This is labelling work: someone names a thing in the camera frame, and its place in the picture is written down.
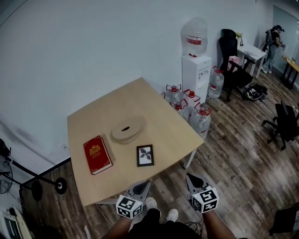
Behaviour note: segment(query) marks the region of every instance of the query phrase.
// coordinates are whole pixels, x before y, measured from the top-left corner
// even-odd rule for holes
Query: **plastic water jug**
[[[162,93],[161,95],[164,95],[164,98],[170,103],[177,103],[180,102],[183,99],[183,93],[182,93],[182,85],[178,86],[166,86],[166,91]]]
[[[196,111],[194,111],[190,118],[191,127],[203,138],[207,136],[211,124],[211,112],[212,109],[207,106],[207,104],[198,103],[195,106]]]
[[[189,115],[196,111],[194,108],[198,103],[200,103],[200,97],[196,96],[194,91],[186,90],[184,91],[184,99],[187,101]]]
[[[170,105],[184,118],[184,120],[189,120],[188,103],[185,99],[177,103],[170,102]]]
[[[211,98],[218,98],[221,95],[221,90],[224,84],[223,70],[219,70],[217,66],[213,67],[215,74],[212,77],[209,87],[209,95]]]
[[[192,18],[182,29],[183,54],[199,57],[207,48],[207,21],[201,17]]]

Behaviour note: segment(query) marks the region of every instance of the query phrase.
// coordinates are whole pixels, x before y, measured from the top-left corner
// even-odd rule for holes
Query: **fan stand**
[[[39,176],[38,174],[30,171],[29,169],[23,167],[22,165],[20,165],[19,163],[17,163],[16,161],[13,161],[11,160],[9,157],[5,156],[4,157],[8,163],[12,163],[14,166],[18,167],[19,169],[23,170],[24,172],[36,177],[37,179],[40,179],[40,180],[43,180],[44,182],[46,183],[49,183],[49,184],[52,184],[55,186],[55,190],[58,194],[64,194],[66,192],[66,189],[67,189],[67,183],[66,183],[66,180],[62,177],[58,178],[55,182],[52,181],[52,180],[49,180],[47,178],[44,178],[42,176]],[[25,186],[24,184],[22,183],[19,183],[17,181],[15,181],[14,179],[10,178],[11,180],[13,180],[15,183],[19,184],[20,186],[24,187],[24,188],[27,188],[29,190],[32,191],[32,196],[33,198],[36,200],[36,201],[40,201],[42,199],[42,195],[43,195],[43,187],[42,185],[40,184],[39,181],[35,181],[33,184],[32,184],[32,188],[28,187],[28,186]]]

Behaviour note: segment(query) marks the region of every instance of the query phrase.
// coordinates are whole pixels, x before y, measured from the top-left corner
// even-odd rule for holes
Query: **office chair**
[[[281,104],[276,104],[275,108],[277,116],[273,118],[273,121],[275,122],[277,120],[277,125],[267,120],[263,121],[263,125],[269,124],[275,128],[274,135],[270,140],[267,140],[267,143],[270,144],[277,135],[280,134],[283,143],[281,150],[285,150],[285,141],[294,141],[299,135],[299,127],[297,125],[299,114],[296,117],[293,108],[289,105],[285,105],[283,101],[281,101]]]
[[[219,39],[220,48],[222,51],[223,56],[223,63],[220,67],[221,70],[224,70],[224,86],[228,88],[228,95],[226,101],[230,101],[230,95],[232,90],[236,90],[242,96],[244,95],[238,87],[244,87],[248,85],[252,81],[252,76],[247,73],[245,70],[247,69],[250,63],[255,63],[254,60],[245,56],[244,59],[247,60],[244,68],[238,65],[233,61],[229,61],[230,56],[237,56],[238,55],[238,41],[236,39],[236,34],[233,30],[230,29],[222,29],[223,37]],[[232,64],[230,71],[228,71],[228,61]]]

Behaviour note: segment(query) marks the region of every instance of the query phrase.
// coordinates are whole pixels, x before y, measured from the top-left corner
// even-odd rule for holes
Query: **white sneaker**
[[[177,219],[178,219],[178,210],[171,209],[167,214],[166,221],[176,222]]]
[[[153,197],[146,198],[145,205],[148,208],[148,210],[153,209],[153,208],[158,209],[157,208],[157,202]]]
[[[268,71],[266,71],[263,67],[262,67],[262,71],[263,71],[265,74],[268,73]]]

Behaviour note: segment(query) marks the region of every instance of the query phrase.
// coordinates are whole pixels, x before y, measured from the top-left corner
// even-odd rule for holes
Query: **wooden table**
[[[282,58],[286,62],[286,67],[285,67],[284,74],[282,75],[282,77],[280,78],[280,80],[284,83],[284,85],[286,87],[288,87],[289,89],[292,89],[293,85],[294,85],[294,82],[295,82],[295,80],[297,78],[298,72],[299,72],[299,66],[296,63],[294,63],[290,58],[288,58],[286,56],[282,56]],[[287,78],[285,78],[285,75],[286,75],[286,73],[288,71],[289,66],[291,67],[291,69],[290,69],[290,72],[289,72]],[[289,82],[293,70],[295,70],[296,73],[295,73],[295,76],[294,76],[292,82]]]
[[[111,129],[132,116],[144,116],[145,131],[132,143],[111,140]],[[115,161],[113,166],[92,175],[83,144],[97,135],[106,135]],[[146,180],[187,156],[187,168],[204,142],[188,123],[144,79],[135,80],[68,117],[71,163],[83,206],[125,191],[131,184]],[[137,167],[136,147],[153,145],[154,166]]]
[[[244,67],[244,64],[245,64],[245,61],[244,61],[244,56],[245,55],[250,57],[251,59],[253,59],[255,62],[257,62],[258,60],[261,60],[260,65],[259,65],[258,70],[257,70],[257,73],[256,73],[256,78],[258,78],[259,75],[260,75],[260,72],[261,72],[263,61],[264,61],[267,54],[265,52],[263,52],[262,50],[260,50],[259,48],[256,48],[256,47],[254,47],[252,45],[249,45],[247,43],[245,43],[243,46],[240,46],[240,44],[238,44],[238,51],[242,52],[244,54],[243,58],[242,58],[242,67]],[[252,64],[251,70],[250,70],[250,75],[251,76],[253,76],[253,72],[254,72],[255,67],[256,67],[256,64]]]

